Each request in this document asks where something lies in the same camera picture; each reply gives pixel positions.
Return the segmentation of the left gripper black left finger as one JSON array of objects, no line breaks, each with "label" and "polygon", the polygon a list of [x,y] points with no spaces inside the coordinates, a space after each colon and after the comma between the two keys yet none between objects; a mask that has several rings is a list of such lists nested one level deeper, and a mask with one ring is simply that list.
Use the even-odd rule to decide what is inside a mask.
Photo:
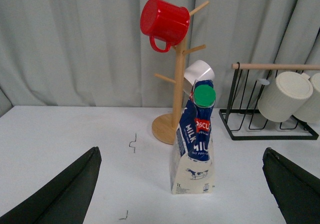
[{"label": "left gripper black left finger", "polygon": [[37,192],[1,216],[2,224],[82,224],[102,162],[93,147]]}]

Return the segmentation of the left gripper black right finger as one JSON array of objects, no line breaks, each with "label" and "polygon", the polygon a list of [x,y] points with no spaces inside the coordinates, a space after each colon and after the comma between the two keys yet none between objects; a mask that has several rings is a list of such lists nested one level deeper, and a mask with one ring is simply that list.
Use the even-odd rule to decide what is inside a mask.
[{"label": "left gripper black right finger", "polygon": [[263,173],[287,224],[320,222],[320,179],[272,148],[266,148]]}]

